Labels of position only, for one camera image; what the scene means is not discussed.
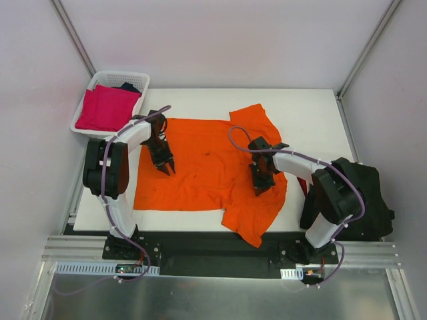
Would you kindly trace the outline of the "orange t shirt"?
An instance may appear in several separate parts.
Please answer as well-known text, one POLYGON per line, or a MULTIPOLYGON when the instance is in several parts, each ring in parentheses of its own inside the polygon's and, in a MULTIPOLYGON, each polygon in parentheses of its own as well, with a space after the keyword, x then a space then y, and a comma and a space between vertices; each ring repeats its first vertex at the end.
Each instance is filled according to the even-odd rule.
POLYGON ((282 138, 262 105, 230 113, 224 120, 170 118, 166 137, 174 156, 175 173, 158 171, 146 148, 141 149, 133 208, 156 211, 222 209, 222 225, 254 247, 262 244, 286 200, 283 173, 275 185, 257 196, 252 185, 249 153, 237 147, 262 136, 277 144, 282 138))

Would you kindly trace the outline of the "pink t shirt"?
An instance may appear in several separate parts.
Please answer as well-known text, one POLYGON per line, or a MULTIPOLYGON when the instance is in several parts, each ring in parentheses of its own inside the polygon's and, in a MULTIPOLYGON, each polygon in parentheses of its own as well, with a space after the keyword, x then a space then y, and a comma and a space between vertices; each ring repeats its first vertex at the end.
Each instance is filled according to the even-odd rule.
POLYGON ((119 87, 96 85, 94 90, 87 89, 75 128, 119 131, 133 117, 133 108, 141 96, 119 87))

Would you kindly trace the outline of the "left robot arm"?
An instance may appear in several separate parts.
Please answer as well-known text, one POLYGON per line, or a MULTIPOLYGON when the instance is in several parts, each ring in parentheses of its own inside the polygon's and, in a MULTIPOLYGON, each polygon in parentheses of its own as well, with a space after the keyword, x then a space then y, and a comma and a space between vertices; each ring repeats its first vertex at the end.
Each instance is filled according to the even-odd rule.
POLYGON ((129 154, 145 145, 155 169, 168 176, 175 173, 174 156, 165 135, 164 113, 169 109, 171 106, 166 105, 146 116, 133 116, 117 133, 91 138, 87 143, 83 185, 97 197, 109 222, 104 259, 137 259, 139 264, 148 259, 125 194, 130 178, 129 154))

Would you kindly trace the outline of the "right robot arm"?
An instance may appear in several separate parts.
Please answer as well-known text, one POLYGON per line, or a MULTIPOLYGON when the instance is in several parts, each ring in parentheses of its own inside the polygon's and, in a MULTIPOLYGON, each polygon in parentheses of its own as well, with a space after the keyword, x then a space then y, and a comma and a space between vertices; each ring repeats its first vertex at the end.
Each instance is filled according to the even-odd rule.
POLYGON ((286 250, 293 262, 315 263, 342 229, 365 214, 361 183, 347 159, 321 161, 298 153, 285 143, 272 146, 263 137, 252 140, 248 149, 253 161, 250 169, 255 195, 272 188, 274 175, 281 172, 306 180, 314 192, 318 214, 304 237, 286 250))

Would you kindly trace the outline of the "black t shirt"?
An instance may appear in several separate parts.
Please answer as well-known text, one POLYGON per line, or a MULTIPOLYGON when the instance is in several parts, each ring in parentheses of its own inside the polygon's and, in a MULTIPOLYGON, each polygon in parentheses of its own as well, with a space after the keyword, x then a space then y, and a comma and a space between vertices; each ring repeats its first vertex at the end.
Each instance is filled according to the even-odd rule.
MULTIPOLYGON (((389 209, 382 198, 380 175, 376 168, 357 163, 351 163, 357 174, 362 189, 359 191, 365 202, 365 214, 362 218, 351 222, 337 236, 342 241, 379 241, 393 232, 392 221, 394 211, 389 209)), ((320 212, 314 187, 310 185, 304 201, 300 228, 307 230, 312 226, 320 212)))

